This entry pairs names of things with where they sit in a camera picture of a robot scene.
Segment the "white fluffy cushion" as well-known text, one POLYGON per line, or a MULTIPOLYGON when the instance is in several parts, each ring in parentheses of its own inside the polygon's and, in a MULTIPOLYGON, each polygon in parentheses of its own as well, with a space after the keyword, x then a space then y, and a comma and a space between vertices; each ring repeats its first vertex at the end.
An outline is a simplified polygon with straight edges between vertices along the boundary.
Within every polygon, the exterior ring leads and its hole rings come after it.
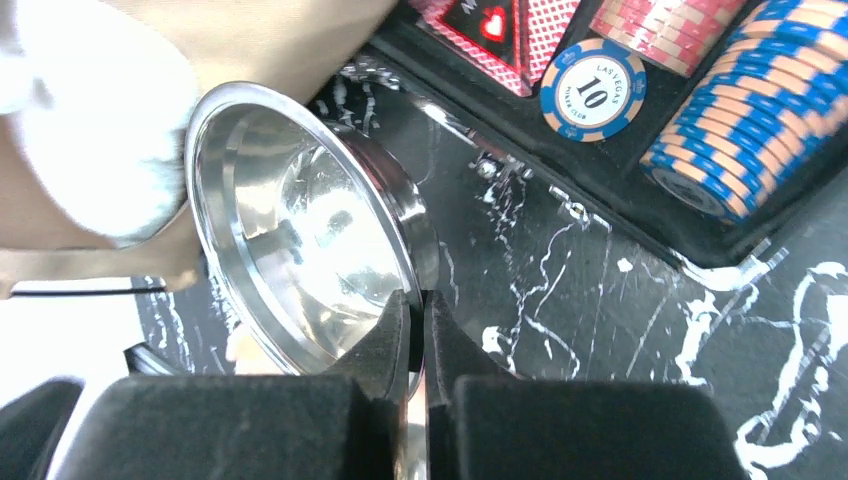
POLYGON ((154 29, 102 1, 1 5, 1 112, 46 193, 120 247, 185 200, 182 142, 199 88, 154 29))

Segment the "steel pet bowl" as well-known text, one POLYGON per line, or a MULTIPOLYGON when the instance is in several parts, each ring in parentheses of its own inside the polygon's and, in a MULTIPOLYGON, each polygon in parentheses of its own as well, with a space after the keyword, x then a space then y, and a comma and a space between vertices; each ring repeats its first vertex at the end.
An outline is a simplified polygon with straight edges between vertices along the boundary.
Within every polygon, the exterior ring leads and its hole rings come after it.
POLYGON ((417 185, 376 141, 250 82, 197 104, 186 189, 210 273, 284 374, 354 378, 387 408, 396 477, 427 477, 414 328, 439 276, 417 185))
POLYGON ((135 345, 124 351, 127 368, 131 374, 153 376, 175 376, 181 371, 170 365, 146 343, 135 345))

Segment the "tan fabric pet tent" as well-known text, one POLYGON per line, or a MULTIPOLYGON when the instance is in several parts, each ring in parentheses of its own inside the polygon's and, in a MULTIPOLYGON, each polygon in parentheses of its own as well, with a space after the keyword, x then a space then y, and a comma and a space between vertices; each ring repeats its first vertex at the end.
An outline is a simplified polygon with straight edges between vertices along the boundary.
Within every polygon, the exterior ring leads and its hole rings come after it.
MULTIPOLYGON (((102 2, 179 50, 194 73, 197 101, 219 84, 243 80, 306 102, 393 8, 390 1, 102 2)), ((180 290, 196 281, 200 254, 186 187, 177 213, 138 244, 120 247, 74 224, 46 193, 1 112, 3 298, 23 282, 139 276, 180 290)))

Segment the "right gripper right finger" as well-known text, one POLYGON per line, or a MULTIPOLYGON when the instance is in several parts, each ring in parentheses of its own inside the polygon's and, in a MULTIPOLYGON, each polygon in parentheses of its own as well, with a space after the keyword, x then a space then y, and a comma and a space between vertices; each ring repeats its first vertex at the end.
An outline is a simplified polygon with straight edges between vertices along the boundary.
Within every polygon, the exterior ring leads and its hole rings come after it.
POLYGON ((742 479, 713 403, 678 384, 520 379, 425 294, 432 479, 742 479))

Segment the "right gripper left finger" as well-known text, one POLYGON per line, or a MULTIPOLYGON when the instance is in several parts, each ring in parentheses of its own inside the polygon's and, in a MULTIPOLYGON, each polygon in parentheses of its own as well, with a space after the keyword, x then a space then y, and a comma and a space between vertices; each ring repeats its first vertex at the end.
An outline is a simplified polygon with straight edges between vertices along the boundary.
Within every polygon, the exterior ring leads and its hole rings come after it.
POLYGON ((396 479, 410 305, 317 375, 124 378, 94 403, 60 479, 396 479))

